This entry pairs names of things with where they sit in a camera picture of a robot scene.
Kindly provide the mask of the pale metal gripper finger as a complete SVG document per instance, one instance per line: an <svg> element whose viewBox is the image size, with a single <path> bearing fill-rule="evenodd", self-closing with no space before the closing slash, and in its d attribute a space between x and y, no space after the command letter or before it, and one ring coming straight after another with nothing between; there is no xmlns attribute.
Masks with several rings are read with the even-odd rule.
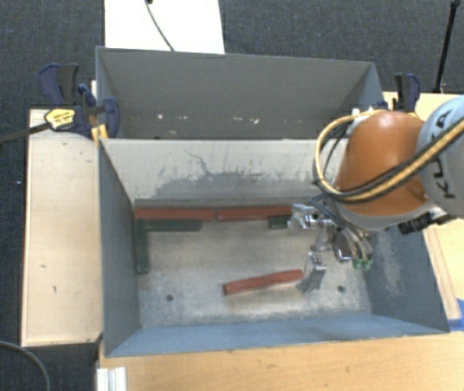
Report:
<svg viewBox="0 0 464 391"><path fill-rule="evenodd" d="M315 274L315 264L316 259L313 253L310 253L306 258L304 269L303 269L303 277L302 280L299 281L296 285L296 288L300 292L309 292L313 289L314 285L314 274Z"/></svg>
<svg viewBox="0 0 464 391"><path fill-rule="evenodd" d="M304 292L318 291L326 273L324 265L314 265L304 278Z"/></svg>

